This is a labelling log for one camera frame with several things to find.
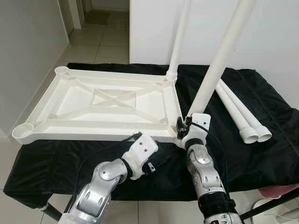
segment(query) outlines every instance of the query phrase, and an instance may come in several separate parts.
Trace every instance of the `black tablecloth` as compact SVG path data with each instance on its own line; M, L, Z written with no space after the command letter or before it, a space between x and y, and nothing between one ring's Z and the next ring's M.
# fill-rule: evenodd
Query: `black tablecloth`
M151 64L78 64L71 69L164 75L168 66ZM208 66L181 65L176 89L183 116L195 97ZM292 109L255 70L226 69L223 80L272 132L264 143L246 145L216 93L205 113L211 115L210 131L223 145L228 161L230 191L299 182L299 111ZM117 142L79 140L37 140L23 145L4 188L5 194L31 207L42 207L53 193L72 194L76 171L88 155L102 150L83 167L82 187L91 179L94 167L120 157L132 144L104 150ZM208 137L208 149L223 177L221 150ZM159 143L153 163L157 171L139 180L127 180L112 193L115 200L195 200L186 169L186 154L174 144Z

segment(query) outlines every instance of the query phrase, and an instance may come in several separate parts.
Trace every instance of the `table leg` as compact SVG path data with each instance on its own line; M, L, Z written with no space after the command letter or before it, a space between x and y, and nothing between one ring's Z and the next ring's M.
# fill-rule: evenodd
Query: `table leg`
M44 212L45 214L47 214L48 216L50 216L51 218L53 218L56 221L59 221L62 213L60 211L58 211L56 208L54 208L51 204L47 203L47 205L45 207L43 207L41 209L42 212Z
M73 196L71 196L69 202L67 203L66 208L65 208L65 210L64 210L64 213L69 212L72 201L73 201Z
M240 215L240 218L241 218L241 220L245 220L247 218L250 218L257 214L260 214L264 211L267 211L271 208L274 208L280 204L283 204L292 199L295 199L296 197L299 197L299 188L296 188L296 189L290 191L289 193L282 195L279 199L273 199L261 206L256 207L255 209L245 212L244 214Z

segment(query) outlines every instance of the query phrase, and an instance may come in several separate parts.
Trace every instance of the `white pipe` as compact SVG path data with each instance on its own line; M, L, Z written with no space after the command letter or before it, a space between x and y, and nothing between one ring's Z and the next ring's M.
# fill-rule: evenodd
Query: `white pipe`
M234 92L220 79L218 85L220 85L243 117L247 120L249 125L253 127L258 135L258 142L269 140L272 137L271 132L265 126L263 126L256 117L250 112L250 110L242 103L242 101L234 94Z
M235 49L242 31L249 19L256 0L240 0L230 24L222 38L216 55L205 75L205 78L196 94L196 97L188 112L188 117L192 113L203 113L209 102L216 85L219 82L224 70L225 62L229 54Z
M171 61L169 69L166 72L166 78L170 81L177 80L178 77L178 59L181 50L181 46L184 40L186 25L188 21L188 15L190 11L191 0L185 0L183 5L183 11L179 20L178 30L176 34L176 39L174 42Z
M231 118L234 120L235 124L239 129L239 133L241 138L246 144L253 143L257 141L258 135L254 128L250 127L246 119L240 113L238 108L234 105L232 100L228 97L225 93L223 88L220 85L216 86L216 92L219 95L221 101L225 105L228 113L230 114Z

